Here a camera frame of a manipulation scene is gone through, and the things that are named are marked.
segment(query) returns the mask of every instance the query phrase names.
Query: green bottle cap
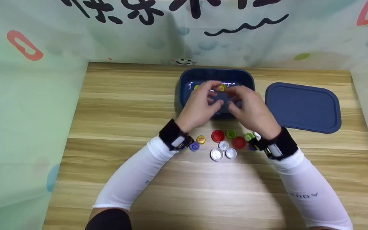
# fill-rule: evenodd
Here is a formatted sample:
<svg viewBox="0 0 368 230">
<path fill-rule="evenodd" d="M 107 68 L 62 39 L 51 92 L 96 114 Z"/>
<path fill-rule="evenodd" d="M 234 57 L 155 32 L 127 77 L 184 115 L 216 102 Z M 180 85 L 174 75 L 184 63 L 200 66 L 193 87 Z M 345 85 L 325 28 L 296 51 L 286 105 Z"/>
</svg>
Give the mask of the green bottle cap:
<svg viewBox="0 0 368 230">
<path fill-rule="evenodd" d="M 229 139 L 233 139 L 236 137 L 236 132 L 235 130 L 233 130 L 232 128 L 231 129 L 228 129 L 226 131 L 226 137 L 228 137 Z"/>
<path fill-rule="evenodd" d="M 245 138 L 245 140 L 248 142 L 248 141 L 250 141 L 250 140 L 252 140 L 253 138 L 254 138 L 255 136 L 254 136 L 254 134 L 251 134 L 251 133 L 246 133 L 245 135 L 244 135 L 244 138 Z"/>
</svg>

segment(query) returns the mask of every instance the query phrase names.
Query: orange ring print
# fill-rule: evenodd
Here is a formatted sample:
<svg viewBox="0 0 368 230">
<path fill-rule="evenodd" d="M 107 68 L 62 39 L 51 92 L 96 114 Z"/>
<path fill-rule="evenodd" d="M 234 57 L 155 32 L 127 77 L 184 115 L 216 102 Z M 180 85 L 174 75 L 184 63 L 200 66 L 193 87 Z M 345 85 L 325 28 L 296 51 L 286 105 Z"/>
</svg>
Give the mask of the orange ring print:
<svg viewBox="0 0 368 230">
<path fill-rule="evenodd" d="M 6 38 L 8 39 L 8 41 L 14 45 L 19 52 L 22 53 L 22 55 L 24 57 L 26 57 L 27 59 L 31 60 L 31 61 L 38 61 L 43 57 L 43 52 L 38 50 L 38 48 L 35 47 L 34 44 L 32 44 L 31 41 L 28 40 L 28 38 L 25 37 L 25 35 L 21 34 L 20 32 L 16 31 L 16 30 L 10 30 L 7 34 L 6 34 Z M 16 39 L 19 39 L 20 41 L 22 41 L 23 43 L 25 43 L 27 46 L 29 46 L 31 49 L 33 49 L 35 51 L 34 54 L 29 54 L 26 52 L 25 48 L 22 45 L 19 45 L 16 41 Z"/>
</svg>

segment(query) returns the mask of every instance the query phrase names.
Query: wooden table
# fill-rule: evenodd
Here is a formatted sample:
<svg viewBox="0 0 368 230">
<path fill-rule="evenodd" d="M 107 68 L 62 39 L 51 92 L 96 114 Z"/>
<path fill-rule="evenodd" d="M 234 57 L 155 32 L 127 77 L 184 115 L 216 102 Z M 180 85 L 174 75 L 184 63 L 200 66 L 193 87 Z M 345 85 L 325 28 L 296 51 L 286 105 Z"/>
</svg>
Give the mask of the wooden table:
<svg viewBox="0 0 368 230">
<path fill-rule="evenodd" d="M 175 118 L 176 87 L 186 66 L 90 63 L 73 118 L 44 229 L 83 229 L 107 179 Z M 326 177 L 356 230 L 368 230 L 368 130 L 350 73 L 245 68 L 256 90 L 282 81 L 323 87 L 340 101 L 334 134 L 289 132 Z M 213 162 L 214 129 L 246 132 L 237 121 L 209 122 L 197 152 L 176 154 L 131 208 L 134 229 L 305 229 L 264 156 L 247 149 Z"/>
</svg>

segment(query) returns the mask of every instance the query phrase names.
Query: blue plastic container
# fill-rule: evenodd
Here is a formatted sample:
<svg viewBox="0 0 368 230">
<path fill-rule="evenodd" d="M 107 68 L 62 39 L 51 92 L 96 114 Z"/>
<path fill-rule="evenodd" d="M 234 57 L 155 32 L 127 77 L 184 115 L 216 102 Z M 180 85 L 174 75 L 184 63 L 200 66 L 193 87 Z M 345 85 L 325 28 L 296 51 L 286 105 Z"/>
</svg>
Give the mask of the blue plastic container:
<svg viewBox="0 0 368 230">
<path fill-rule="evenodd" d="M 340 129 L 339 99 L 330 90 L 277 82 L 267 88 L 265 102 L 282 126 L 324 134 Z"/>
<path fill-rule="evenodd" d="M 245 70 L 192 68 L 184 71 L 180 77 L 178 100 L 181 106 L 185 106 L 196 85 L 200 85 L 208 80 L 222 81 L 227 88 L 231 86 L 246 86 L 251 90 L 255 90 L 254 79 Z M 213 118 L 233 118 L 232 114 L 228 112 L 227 105 L 227 102 L 231 99 L 227 98 L 226 94 L 221 92 L 219 92 L 218 96 L 215 98 L 215 100 L 219 99 L 224 101 L 224 105 Z"/>
</svg>

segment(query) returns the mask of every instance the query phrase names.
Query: white arm sleeve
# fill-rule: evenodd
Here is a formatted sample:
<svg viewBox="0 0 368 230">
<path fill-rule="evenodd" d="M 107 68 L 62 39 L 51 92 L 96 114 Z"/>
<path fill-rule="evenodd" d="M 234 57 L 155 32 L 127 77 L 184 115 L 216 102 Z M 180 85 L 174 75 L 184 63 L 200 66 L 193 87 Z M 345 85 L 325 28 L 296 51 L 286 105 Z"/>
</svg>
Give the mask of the white arm sleeve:
<svg viewBox="0 0 368 230">
<path fill-rule="evenodd" d="M 123 208 L 129 211 L 134 200 L 175 153 L 177 151 L 170 151 L 160 137 L 152 138 L 114 172 L 93 208 Z"/>
<path fill-rule="evenodd" d="M 349 215 L 326 179 L 298 149 L 281 161 L 270 160 L 299 209 L 306 227 L 352 230 Z"/>
</svg>

